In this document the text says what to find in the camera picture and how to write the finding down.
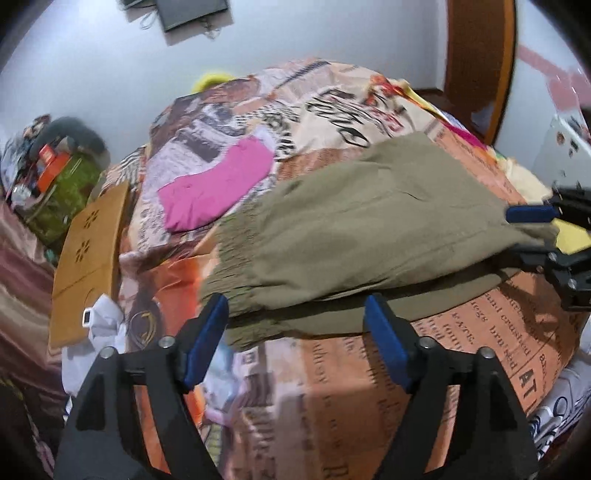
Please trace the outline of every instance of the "fabric pile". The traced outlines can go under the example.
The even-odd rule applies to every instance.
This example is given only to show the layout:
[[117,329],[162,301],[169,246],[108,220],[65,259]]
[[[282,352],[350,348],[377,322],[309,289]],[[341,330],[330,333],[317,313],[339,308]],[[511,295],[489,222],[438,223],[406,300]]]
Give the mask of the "fabric pile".
[[[175,335],[212,292],[228,296],[226,343],[186,397],[228,480],[372,475],[408,397],[360,335],[370,291],[446,348],[493,347],[527,413],[576,350],[585,317],[539,275],[495,265],[555,230],[508,225],[504,207],[525,190],[404,81],[289,62],[175,100],[150,139],[105,174],[103,189],[130,179],[137,193],[119,305],[136,349]],[[457,391],[447,401],[431,468]]]
[[[215,292],[228,298],[230,315],[243,323],[230,325],[228,341],[241,346],[245,323],[259,332],[249,341],[260,341],[267,338],[260,321],[285,317],[294,319],[289,330],[306,335],[361,333],[364,296],[353,308],[342,299],[367,291],[384,291],[408,320],[425,318],[515,273],[486,262],[532,241],[505,221],[504,208],[425,134],[388,140],[355,160],[282,182],[228,217],[217,233],[220,265],[202,301]],[[314,300],[328,303],[301,305]]]

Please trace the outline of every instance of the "pink cloth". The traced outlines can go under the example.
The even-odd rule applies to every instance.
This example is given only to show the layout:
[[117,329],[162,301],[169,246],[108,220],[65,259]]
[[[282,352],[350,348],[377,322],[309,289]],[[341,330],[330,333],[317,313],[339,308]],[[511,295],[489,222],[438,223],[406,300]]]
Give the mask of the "pink cloth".
[[215,167],[158,190],[169,232],[186,232],[220,218],[269,175],[273,153],[256,137],[242,138]]
[[478,140],[473,134],[471,134],[468,130],[462,130],[454,125],[445,124],[445,126],[454,132],[458,137],[463,138],[466,140],[470,145],[473,147],[479,147],[486,151],[486,145]]

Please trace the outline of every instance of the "white cloth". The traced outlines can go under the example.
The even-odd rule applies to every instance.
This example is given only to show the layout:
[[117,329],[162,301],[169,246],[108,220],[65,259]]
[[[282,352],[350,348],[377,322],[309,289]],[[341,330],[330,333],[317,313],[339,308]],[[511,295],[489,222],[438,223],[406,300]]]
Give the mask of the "white cloth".
[[541,203],[552,195],[551,189],[514,158],[497,158],[496,163],[527,203]]
[[251,132],[253,137],[257,137],[269,151],[277,150],[277,140],[273,136],[273,132],[265,125],[257,125]]
[[106,346],[125,352],[127,327],[119,306],[101,295],[90,310],[88,340],[61,349],[61,383],[66,393],[76,396],[96,355]]
[[220,419],[224,418],[238,395],[239,381],[232,373],[233,356],[232,349],[221,340],[201,384],[209,412],[208,418],[212,409],[221,415]]

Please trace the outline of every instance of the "newspaper print fabric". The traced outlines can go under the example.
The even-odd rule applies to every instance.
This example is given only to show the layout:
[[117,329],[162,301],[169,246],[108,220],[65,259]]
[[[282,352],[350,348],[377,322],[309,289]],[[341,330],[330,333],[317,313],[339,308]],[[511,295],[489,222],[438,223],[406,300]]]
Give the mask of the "newspaper print fabric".
[[552,390],[530,415],[530,432],[538,460],[556,437],[575,425],[591,399],[591,323],[587,320],[579,348],[563,368]]
[[[430,114],[392,93],[383,77],[362,67],[314,62],[268,69],[204,95],[210,104],[229,105],[232,120],[245,116],[244,123],[235,124],[244,125],[244,131],[264,121],[256,112],[265,106],[283,112],[284,123],[273,131],[278,135],[287,126],[295,149],[291,156],[278,158],[279,179],[354,158],[365,149],[363,139],[371,144],[419,127],[499,197],[523,201],[487,153],[439,128]],[[167,123],[173,108],[152,127],[152,158],[184,128]],[[292,112],[297,120],[290,119]],[[209,228],[154,242],[156,237],[145,230],[149,211],[143,209],[145,205],[136,208],[120,258],[122,269],[128,268],[120,304],[128,318],[140,320],[136,348],[163,332],[176,334],[187,318],[199,313],[196,291],[217,258],[215,240],[203,238]],[[142,248],[154,255],[138,251],[142,231]],[[581,324],[581,316],[560,309],[558,297],[541,277],[522,273],[484,296],[413,326],[448,348],[473,352],[482,345],[493,347],[524,410],[531,413],[571,358]],[[226,479],[369,479],[408,401],[389,381],[367,336],[267,341],[234,354],[231,377],[238,394],[221,410],[202,388],[189,397],[191,415]],[[151,462],[166,469],[147,398],[140,395],[139,400]],[[452,389],[430,463],[433,468],[447,449],[456,402]]]
[[136,148],[119,163],[109,167],[105,173],[102,191],[107,191],[124,181],[129,181],[129,189],[136,192],[142,185],[146,172],[146,145]]
[[361,71],[365,77],[350,65],[292,62],[175,100],[150,130],[151,156],[129,228],[132,249],[145,253],[202,238],[212,225],[176,236],[166,231],[158,189],[180,176],[213,168],[258,124],[272,132],[278,164],[237,206],[273,188],[281,163],[297,154],[368,148],[424,131],[433,121],[429,113],[388,89],[385,77]]

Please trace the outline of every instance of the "bed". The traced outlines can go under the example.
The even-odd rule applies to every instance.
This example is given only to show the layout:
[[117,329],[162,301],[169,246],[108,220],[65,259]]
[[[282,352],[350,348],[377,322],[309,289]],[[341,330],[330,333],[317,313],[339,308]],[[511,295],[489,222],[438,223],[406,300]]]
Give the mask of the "bed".
[[[152,125],[150,144],[111,167],[102,189],[124,179],[133,185],[135,207],[119,257],[119,303],[129,324],[130,348],[174,335],[197,315],[200,285],[218,261],[216,224],[169,234],[157,190],[215,165],[258,124],[274,134],[275,166],[230,213],[278,181],[347,161],[372,144],[414,131],[425,132],[501,199],[524,202],[493,152],[446,128],[439,113],[404,86],[363,67],[311,59],[175,100]],[[519,273],[413,326],[447,348],[494,348],[530,413],[572,357],[585,320],[562,311],[543,278]],[[244,348],[221,352],[209,386],[187,396],[223,476],[373,477],[408,397],[389,380],[371,340],[284,337]],[[220,398],[219,391],[230,393]],[[138,402],[151,462],[166,470],[143,391]],[[444,458],[456,404],[457,390],[451,388],[431,468]]]

